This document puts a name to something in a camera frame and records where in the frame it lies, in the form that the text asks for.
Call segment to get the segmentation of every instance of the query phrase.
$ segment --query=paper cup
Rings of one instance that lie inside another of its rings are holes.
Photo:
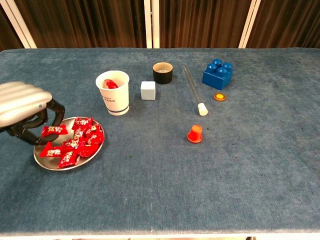
[[[104,81],[110,79],[118,88],[104,88]],[[95,80],[104,104],[111,115],[120,116],[129,111],[129,76],[123,71],[106,71]]]

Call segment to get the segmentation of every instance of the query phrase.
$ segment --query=blue tablecloth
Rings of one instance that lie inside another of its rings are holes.
[[[201,83],[214,58],[234,67],[224,102]],[[141,100],[162,61],[172,82]],[[320,49],[17,49],[0,53],[0,69],[0,83],[48,90],[66,118],[92,116],[107,135],[88,164],[54,172],[1,133],[1,235],[320,232]],[[130,77],[123,116],[95,85],[108,70]],[[199,144],[187,140],[194,124]]]

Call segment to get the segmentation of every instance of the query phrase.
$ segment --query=small orange cup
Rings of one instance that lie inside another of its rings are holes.
[[[202,127],[200,125],[193,125],[187,138],[193,144],[198,144],[202,141]]]

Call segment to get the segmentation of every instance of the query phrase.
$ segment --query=blue lego block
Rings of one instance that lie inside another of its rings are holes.
[[[222,90],[231,81],[233,74],[232,64],[220,59],[214,59],[203,72],[202,83],[218,90]]]

